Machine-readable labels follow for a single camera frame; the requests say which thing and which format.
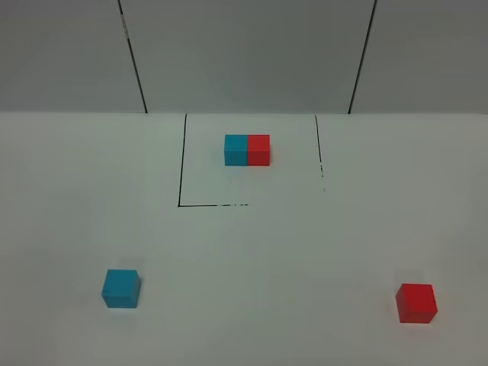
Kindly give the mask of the red template cube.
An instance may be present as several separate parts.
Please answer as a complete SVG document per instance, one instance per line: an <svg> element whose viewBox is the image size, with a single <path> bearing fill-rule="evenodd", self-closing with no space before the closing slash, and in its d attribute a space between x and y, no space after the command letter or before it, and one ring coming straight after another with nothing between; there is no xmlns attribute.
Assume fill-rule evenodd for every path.
<svg viewBox="0 0 488 366"><path fill-rule="evenodd" d="M269 135L247 136L247 165L270 166L271 141Z"/></svg>

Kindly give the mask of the blue template cube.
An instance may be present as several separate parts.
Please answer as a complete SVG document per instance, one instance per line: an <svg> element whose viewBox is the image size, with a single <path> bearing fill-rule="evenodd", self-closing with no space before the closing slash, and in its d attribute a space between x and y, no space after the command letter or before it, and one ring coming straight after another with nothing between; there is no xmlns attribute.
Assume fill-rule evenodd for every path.
<svg viewBox="0 0 488 366"><path fill-rule="evenodd" d="M224 140L225 166L247 166L248 136L227 134Z"/></svg>

